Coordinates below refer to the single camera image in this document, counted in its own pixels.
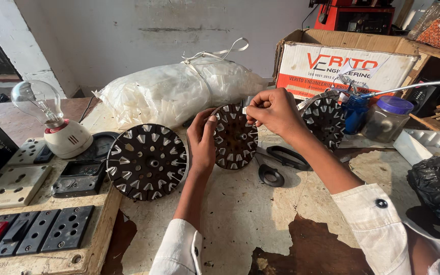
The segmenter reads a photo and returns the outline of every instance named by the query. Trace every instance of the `red machine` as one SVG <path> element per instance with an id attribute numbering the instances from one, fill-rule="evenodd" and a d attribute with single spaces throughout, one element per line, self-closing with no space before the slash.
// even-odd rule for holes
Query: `red machine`
<path id="1" fill-rule="evenodd" d="M 310 5 L 321 4 L 316 29 L 362 32 L 371 34 L 390 33 L 395 9 L 390 2 L 382 0 L 311 0 Z"/>

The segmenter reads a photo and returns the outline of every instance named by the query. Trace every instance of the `white plastic tray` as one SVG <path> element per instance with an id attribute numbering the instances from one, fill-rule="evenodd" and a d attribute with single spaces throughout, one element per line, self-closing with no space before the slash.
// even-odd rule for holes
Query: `white plastic tray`
<path id="1" fill-rule="evenodd" d="M 404 129 L 393 147 L 414 165 L 431 156 L 440 156 L 440 131 Z"/>

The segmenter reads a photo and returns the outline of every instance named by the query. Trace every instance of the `shirt cuff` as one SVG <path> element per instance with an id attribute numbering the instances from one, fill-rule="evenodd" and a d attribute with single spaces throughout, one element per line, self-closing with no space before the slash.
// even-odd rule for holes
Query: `shirt cuff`
<path id="1" fill-rule="evenodd" d="M 169 222 L 161 246 L 157 251 L 150 274 L 162 274 L 156 271 L 162 270 L 167 261 L 200 275 L 201 242 L 201 234 L 191 223 L 182 219 L 172 220 Z"/>
<path id="2" fill-rule="evenodd" d="M 378 184 L 332 195 L 375 274 L 410 274 L 407 233 Z"/>
<path id="3" fill-rule="evenodd" d="M 378 184 L 361 185 L 332 195 L 352 230 L 369 230 L 400 223 L 388 195 Z"/>

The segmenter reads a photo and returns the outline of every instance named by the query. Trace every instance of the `plastic bottle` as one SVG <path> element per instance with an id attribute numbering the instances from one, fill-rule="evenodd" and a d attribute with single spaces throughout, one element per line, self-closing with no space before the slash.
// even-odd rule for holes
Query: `plastic bottle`
<path id="1" fill-rule="evenodd" d="M 416 40 L 419 34 L 424 32 L 434 20 L 439 18 L 440 0 L 437 0 L 425 10 L 424 14 L 422 14 L 419 21 L 417 21 L 417 24 L 415 24 L 414 28 L 408 33 L 408 39 Z"/>
<path id="2" fill-rule="evenodd" d="M 384 95 L 371 106 L 361 133 L 372 141 L 390 142 L 400 134 L 413 108 L 405 99 Z"/>
<path id="3" fill-rule="evenodd" d="M 342 111 L 346 119 L 346 128 L 344 134 L 357 134 L 361 129 L 361 124 L 366 118 L 368 112 L 369 98 L 361 98 L 357 95 L 351 95 L 349 99 L 342 103 Z"/>

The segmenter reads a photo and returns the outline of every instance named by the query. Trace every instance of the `purple lid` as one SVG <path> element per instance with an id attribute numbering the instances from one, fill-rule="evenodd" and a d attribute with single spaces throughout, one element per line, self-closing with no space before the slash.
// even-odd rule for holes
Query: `purple lid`
<path id="1" fill-rule="evenodd" d="M 384 95 L 380 97 L 376 102 L 376 105 L 378 105 L 379 108 L 396 115 L 410 114 L 414 108 L 412 103 L 392 95 Z"/>

